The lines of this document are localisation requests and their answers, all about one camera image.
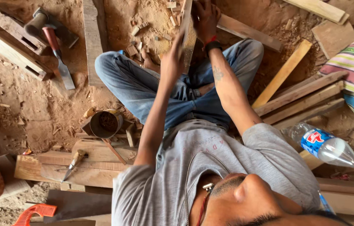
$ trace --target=jeans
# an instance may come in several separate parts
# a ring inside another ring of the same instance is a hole
[[[260,42],[245,39],[223,51],[223,55],[247,92],[263,57]],[[142,124],[148,117],[160,75],[142,68],[117,52],[101,54],[95,61],[99,78]],[[198,88],[214,82],[210,60],[190,67],[177,80],[167,106],[164,130],[190,119],[204,119],[228,130],[230,117],[224,111],[216,88],[200,96]]]

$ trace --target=man's hand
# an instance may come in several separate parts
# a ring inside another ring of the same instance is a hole
[[[208,43],[216,35],[216,26],[222,16],[220,9],[210,0],[193,1],[191,15],[198,39],[203,44]]]
[[[174,40],[173,46],[167,54],[164,54],[160,63],[159,89],[166,89],[171,92],[177,79],[184,70],[184,57],[180,56],[182,48],[183,33],[179,33]]]

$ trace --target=dirt floor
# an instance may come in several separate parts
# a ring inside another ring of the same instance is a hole
[[[325,56],[311,32],[311,28],[322,21],[320,17],[285,4],[282,0],[215,0],[214,3],[222,13],[284,44],[282,53],[265,50],[262,64],[249,90],[250,101],[254,101],[262,92],[302,39],[307,39],[313,46],[282,88],[302,81],[320,69],[321,66],[315,66],[315,62],[325,60]],[[49,151],[54,145],[61,145],[62,151],[70,151],[78,140],[75,133],[82,132],[79,125],[84,121],[86,110],[90,107],[101,110],[118,106],[118,100],[106,87],[88,86],[82,0],[0,0],[0,4],[23,21],[29,21],[34,10],[42,6],[79,36],[72,49],[62,49],[63,61],[70,69],[75,90],[65,90],[56,69],[57,60],[52,55],[38,57],[55,73],[53,78],[45,82],[25,75],[14,64],[9,64],[9,59],[0,55],[0,104],[9,105],[0,106],[0,155],[17,155],[28,149],[36,154]],[[104,7],[110,49],[118,51],[126,49],[130,41],[142,41],[150,48],[154,61],[160,63],[158,54],[167,51],[171,44],[161,37],[163,34],[174,36],[178,32],[170,22],[171,11],[166,9],[166,0],[107,0],[104,1]],[[294,20],[292,28],[285,30],[290,18]],[[149,28],[133,37],[133,23],[145,21],[149,23]],[[1,33],[11,38],[5,31],[1,30]],[[155,41],[155,36],[160,37],[160,40]],[[218,39],[224,48],[241,40],[222,30],[218,30]],[[33,55],[24,46],[18,46]],[[199,48],[194,53],[193,61],[201,57],[203,53]],[[344,138],[354,148],[354,140],[347,137],[354,130],[354,113],[349,107],[318,117],[312,123]],[[25,201],[43,202],[48,190],[55,188],[58,188],[57,184],[40,182],[27,192],[0,200],[0,226],[14,223]]]

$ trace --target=chisel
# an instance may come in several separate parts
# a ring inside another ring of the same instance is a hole
[[[50,47],[53,50],[54,56],[59,59],[59,73],[61,75],[61,78],[63,79],[65,88],[67,90],[75,89],[75,85],[73,79],[71,78],[70,71],[61,60],[61,50],[59,47],[59,43],[57,42],[56,34],[54,33],[54,29],[51,27],[44,27],[43,31],[46,35],[47,41],[49,41]]]

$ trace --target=tattoo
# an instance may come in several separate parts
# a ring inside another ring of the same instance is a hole
[[[213,66],[213,76],[215,78],[215,83],[219,82],[222,77],[224,76],[224,73],[220,71],[220,69],[216,66]]]

